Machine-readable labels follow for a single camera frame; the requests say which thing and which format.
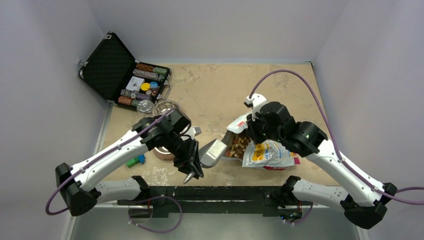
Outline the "metal food scoop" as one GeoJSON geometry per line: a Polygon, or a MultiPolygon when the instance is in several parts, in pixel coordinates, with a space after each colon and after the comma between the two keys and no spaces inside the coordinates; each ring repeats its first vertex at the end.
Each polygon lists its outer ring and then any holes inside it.
{"type": "MultiPolygon", "coordinates": [[[[206,145],[202,146],[198,150],[200,164],[203,169],[210,169],[218,164],[220,158],[223,156],[227,145],[219,139],[214,139],[206,145]]],[[[191,179],[188,178],[188,174],[183,180],[184,184],[187,184],[191,179]]]]}

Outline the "pet food bag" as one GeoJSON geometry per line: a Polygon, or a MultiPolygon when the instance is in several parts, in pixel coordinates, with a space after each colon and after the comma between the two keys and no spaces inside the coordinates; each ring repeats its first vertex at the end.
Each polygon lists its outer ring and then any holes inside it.
{"type": "Polygon", "coordinates": [[[222,160],[240,161],[244,168],[282,171],[300,164],[297,154],[288,151],[280,143],[266,140],[255,144],[247,134],[247,113],[239,116],[226,127],[222,142],[227,145],[222,160]]]}

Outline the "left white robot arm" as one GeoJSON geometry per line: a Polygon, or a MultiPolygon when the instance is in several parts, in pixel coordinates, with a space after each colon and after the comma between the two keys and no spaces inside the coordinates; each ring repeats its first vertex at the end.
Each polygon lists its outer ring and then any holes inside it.
{"type": "Polygon", "coordinates": [[[129,200],[138,205],[149,199],[149,186],[141,176],[126,180],[104,181],[110,173],[127,161],[164,147],[173,156],[173,165],[191,178],[204,177],[200,163],[199,142],[191,120],[180,110],[170,109],[162,115],[144,117],[124,136],[92,157],[74,165],[65,162],[55,168],[57,189],[66,204],[65,211],[80,216],[95,205],[129,200]]]}

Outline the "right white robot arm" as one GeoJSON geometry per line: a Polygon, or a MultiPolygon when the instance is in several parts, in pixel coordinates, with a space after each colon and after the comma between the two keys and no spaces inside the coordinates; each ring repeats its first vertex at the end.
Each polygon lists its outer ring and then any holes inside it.
{"type": "Polygon", "coordinates": [[[342,212],[352,224],[366,230],[383,219],[390,201],[384,194],[394,196],[394,184],[372,178],[344,155],[338,157],[324,131],[309,121],[296,122],[285,105],[266,100],[246,100],[244,104],[252,110],[246,118],[247,134],[255,144],[266,140],[279,143],[320,167],[340,185],[325,186],[290,176],[274,195],[282,207],[304,201],[317,203],[342,212]]]}

